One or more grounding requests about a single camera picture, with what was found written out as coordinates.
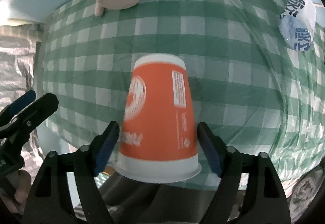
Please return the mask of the person's left hand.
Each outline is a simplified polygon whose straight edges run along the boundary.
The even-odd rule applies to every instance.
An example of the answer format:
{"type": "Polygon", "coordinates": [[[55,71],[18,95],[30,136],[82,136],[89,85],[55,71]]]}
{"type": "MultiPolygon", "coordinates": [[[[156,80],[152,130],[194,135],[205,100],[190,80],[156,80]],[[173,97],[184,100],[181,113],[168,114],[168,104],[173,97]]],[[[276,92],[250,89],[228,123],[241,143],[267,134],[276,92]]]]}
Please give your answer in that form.
{"type": "Polygon", "coordinates": [[[1,200],[11,213],[22,215],[31,189],[31,176],[27,171],[19,170],[7,179],[15,187],[15,201],[5,193],[1,194],[1,200]]]}

